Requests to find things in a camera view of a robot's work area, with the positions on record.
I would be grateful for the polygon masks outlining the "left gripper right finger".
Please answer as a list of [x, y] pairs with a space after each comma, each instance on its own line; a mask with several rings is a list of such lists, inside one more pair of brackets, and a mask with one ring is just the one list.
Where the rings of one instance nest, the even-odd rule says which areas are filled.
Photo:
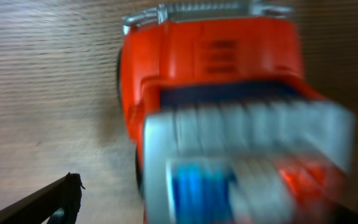
[[334, 224], [358, 224], [358, 213], [338, 205], [334, 217]]

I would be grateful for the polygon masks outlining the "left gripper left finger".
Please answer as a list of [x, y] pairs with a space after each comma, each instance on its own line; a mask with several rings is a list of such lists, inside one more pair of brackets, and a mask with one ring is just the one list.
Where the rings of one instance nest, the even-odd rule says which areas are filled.
[[69, 172], [0, 210], [0, 224], [75, 224], [84, 189], [80, 174]]

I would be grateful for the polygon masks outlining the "red toy fire truck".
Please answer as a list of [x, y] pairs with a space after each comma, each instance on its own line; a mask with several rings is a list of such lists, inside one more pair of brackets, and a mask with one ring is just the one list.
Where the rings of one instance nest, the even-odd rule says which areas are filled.
[[307, 84], [292, 8], [124, 16], [117, 79], [145, 223], [334, 223], [354, 116]]

